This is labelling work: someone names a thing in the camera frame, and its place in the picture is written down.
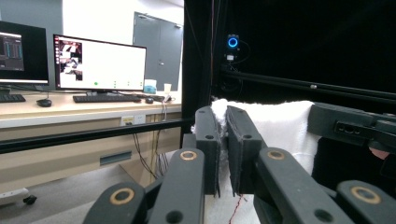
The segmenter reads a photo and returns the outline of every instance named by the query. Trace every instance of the keyboard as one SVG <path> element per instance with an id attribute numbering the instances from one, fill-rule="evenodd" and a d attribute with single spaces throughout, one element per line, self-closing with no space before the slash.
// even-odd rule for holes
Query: keyboard
<path id="1" fill-rule="evenodd" d="M 116 102 L 141 102 L 135 95 L 95 95 L 95 96 L 73 96 L 75 103 L 116 103 Z"/>
<path id="2" fill-rule="evenodd" d="M 25 98 L 23 98 L 21 94 L 0 94 L 0 103 L 18 103 L 25 101 Z"/>

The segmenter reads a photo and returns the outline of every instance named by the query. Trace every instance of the white desk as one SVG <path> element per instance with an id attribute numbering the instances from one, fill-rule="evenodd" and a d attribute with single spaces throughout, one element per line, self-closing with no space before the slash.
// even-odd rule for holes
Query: white desk
<path id="1" fill-rule="evenodd" d="M 86 103 L 76 104 L 72 93 L 51 93 L 51 107 L 40 107 L 36 100 L 47 97 L 46 93 L 22 93 L 26 102 L 0 104 L 0 141 L 56 133 L 71 133 L 120 126 L 123 116 L 146 115 L 146 122 L 163 120 L 163 106 L 155 102 L 142 103 Z M 166 104 L 167 118 L 181 117 L 181 98 L 172 92 L 175 101 Z M 143 156 L 153 160 L 153 142 L 156 132 L 139 133 Z M 178 149 L 180 129 L 162 131 L 158 149 L 160 152 Z M 100 158 L 132 150 L 131 161 L 140 162 L 131 135 L 111 137 L 56 147 L 43 147 L 27 151 L 0 154 L 0 193 L 26 188 L 54 179 L 77 175 L 101 167 Z M 125 166 L 136 164 L 125 163 Z M 147 185 L 151 179 L 138 171 L 138 182 Z"/>

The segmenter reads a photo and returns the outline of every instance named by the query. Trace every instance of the white towel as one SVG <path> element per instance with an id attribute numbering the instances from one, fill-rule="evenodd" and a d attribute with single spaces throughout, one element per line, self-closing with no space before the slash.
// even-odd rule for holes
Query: white towel
<path id="1" fill-rule="evenodd" d="M 220 99 L 212 102 L 212 110 L 221 126 L 220 136 L 225 136 L 227 105 L 247 111 L 268 147 L 287 150 L 311 175 L 318 149 L 317 136 L 306 131 L 309 101 L 280 105 L 260 105 L 229 102 Z M 221 198 L 205 196 L 205 223 L 260 223 L 253 206 L 253 195 L 233 196 L 228 168 L 227 152 L 221 151 L 219 166 Z"/>

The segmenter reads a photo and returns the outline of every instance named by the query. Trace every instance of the computer mouse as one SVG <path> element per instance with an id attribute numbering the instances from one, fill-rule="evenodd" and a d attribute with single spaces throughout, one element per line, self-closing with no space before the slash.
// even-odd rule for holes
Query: computer mouse
<path id="1" fill-rule="evenodd" d="M 154 103 L 154 98 L 148 97 L 146 98 L 146 104 L 152 104 Z"/>
<path id="2" fill-rule="evenodd" d="M 52 106 L 52 101 L 49 99 L 37 100 L 37 105 L 41 107 L 50 107 Z"/>

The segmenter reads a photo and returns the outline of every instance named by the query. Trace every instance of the power outlet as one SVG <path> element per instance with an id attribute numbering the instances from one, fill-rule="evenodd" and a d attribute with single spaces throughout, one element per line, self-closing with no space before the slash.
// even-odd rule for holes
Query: power outlet
<path id="1" fill-rule="evenodd" d="M 127 126 L 134 124 L 134 116 L 121 117 L 120 126 Z"/>
<path id="2" fill-rule="evenodd" d="M 135 115 L 134 124 L 146 123 L 146 115 Z"/>

